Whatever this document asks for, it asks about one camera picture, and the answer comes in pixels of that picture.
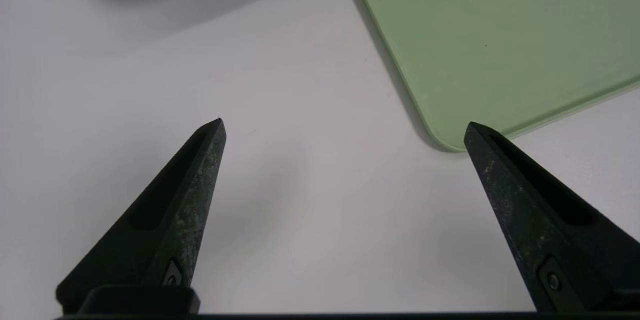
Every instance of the white surface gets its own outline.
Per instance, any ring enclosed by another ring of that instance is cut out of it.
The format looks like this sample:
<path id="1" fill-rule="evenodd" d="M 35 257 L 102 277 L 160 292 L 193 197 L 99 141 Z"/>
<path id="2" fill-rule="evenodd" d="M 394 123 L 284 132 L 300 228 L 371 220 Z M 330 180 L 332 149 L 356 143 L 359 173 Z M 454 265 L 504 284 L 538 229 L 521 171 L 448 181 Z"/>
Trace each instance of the white surface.
<path id="1" fill-rule="evenodd" d="M 201 311 L 533 309 L 468 156 L 428 144 L 366 21 L 354 0 L 0 0 L 0 317 L 57 316 L 57 283 L 217 117 Z M 639 110 L 515 142 L 639 238 Z"/>

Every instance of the green cutting board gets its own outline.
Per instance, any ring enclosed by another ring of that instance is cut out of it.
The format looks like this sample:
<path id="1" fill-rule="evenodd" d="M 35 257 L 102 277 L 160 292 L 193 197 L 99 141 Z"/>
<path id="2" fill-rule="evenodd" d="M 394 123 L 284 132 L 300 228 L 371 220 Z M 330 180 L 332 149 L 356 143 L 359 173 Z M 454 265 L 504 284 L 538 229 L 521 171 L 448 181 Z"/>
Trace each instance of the green cutting board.
<path id="1" fill-rule="evenodd" d="M 430 135 L 507 136 L 638 84 L 640 0 L 365 0 Z"/>

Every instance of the light green tray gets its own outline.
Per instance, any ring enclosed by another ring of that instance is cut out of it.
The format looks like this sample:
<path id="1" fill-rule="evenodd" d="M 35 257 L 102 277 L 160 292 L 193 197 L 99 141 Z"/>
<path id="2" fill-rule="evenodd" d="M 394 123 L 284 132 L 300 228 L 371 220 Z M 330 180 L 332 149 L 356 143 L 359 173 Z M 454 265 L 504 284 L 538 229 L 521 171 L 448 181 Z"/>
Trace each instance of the light green tray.
<path id="1" fill-rule="evenodd" d="M 513 136 L 640 80 L 640 0 L 365 1 L 447 149 L 469 121 Z"/>

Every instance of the screw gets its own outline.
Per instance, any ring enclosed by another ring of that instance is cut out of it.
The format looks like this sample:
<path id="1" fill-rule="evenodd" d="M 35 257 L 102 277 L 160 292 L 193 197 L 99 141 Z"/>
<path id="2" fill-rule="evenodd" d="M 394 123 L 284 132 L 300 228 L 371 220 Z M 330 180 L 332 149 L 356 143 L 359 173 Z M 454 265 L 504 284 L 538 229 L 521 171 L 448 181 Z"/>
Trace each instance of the screw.
<path id="1" fill-rule="evenodd" d="M 546 280 L 549 282 L 549 287 L 551 288 L 551 290 L 560 291 L 562 284 L 560 284 L 560 279 L 558 279 L 558 275 L 551 272 L 549 276 L 546 278 Z"/>

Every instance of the white table surface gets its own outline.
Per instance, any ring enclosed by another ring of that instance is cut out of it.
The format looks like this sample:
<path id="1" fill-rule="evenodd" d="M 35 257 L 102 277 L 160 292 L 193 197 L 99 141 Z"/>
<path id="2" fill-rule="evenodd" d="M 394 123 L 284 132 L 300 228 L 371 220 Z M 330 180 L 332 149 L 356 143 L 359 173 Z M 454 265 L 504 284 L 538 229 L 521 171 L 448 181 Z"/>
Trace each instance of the white table surface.
<path id="1" fill-rule="evenodd" d="M 0 0 L 0 317 L 55 286 L 199 125 L 227 143 L 201 311 L 533 305 L 466 154 L 359 0 Z M 640 238 L 640 91 L 514 142 Z"/>

